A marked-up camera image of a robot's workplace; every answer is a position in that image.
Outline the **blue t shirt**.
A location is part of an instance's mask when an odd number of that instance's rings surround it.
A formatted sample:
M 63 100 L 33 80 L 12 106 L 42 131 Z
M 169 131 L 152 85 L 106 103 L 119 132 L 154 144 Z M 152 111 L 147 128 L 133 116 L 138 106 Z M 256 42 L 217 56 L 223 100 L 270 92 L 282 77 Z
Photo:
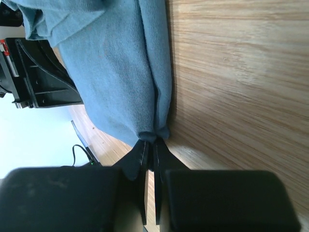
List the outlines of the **blue t shirt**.
M 172 73 L 163 0 L 7 0 L 28 40 L 56 47 L 101 131 L 134 145 L 167 139 Z

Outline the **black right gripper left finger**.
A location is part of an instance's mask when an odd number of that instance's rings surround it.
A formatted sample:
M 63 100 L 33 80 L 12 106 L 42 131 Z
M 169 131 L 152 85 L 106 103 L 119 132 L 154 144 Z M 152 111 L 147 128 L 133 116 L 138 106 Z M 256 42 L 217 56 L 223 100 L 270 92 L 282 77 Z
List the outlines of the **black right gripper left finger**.
M 113 165 L 121 168 L 125 177 L 133 184 L 133 198 L 140 211 L 143 225 L 147 224 L 148 156 L 149 143 L 138 140 L 131 151 Z

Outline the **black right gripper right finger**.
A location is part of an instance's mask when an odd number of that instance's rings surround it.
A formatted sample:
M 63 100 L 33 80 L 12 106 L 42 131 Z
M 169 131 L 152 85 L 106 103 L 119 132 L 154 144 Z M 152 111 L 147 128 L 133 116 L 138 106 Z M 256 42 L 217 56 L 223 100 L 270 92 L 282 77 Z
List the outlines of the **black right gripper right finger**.
M 163 139 L 156 139 L 153 144 L 153 172 L 154 172 L 154 194 L 155 194 L 155 219 L 156 225 L 160 224 L 161 208 L 163 201 L 162 187 L 165 182 L 167 170 L 189 170 L 168 149 Z

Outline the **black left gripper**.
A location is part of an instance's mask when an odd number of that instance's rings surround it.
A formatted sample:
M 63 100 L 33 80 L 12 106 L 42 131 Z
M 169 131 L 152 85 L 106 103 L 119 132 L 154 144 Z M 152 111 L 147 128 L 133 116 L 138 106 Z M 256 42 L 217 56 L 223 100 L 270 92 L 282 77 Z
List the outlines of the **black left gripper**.
M 12 94 L 17 108 L 82 104 L 66 69 L 46 40 L 0 40 L 0 97 Z

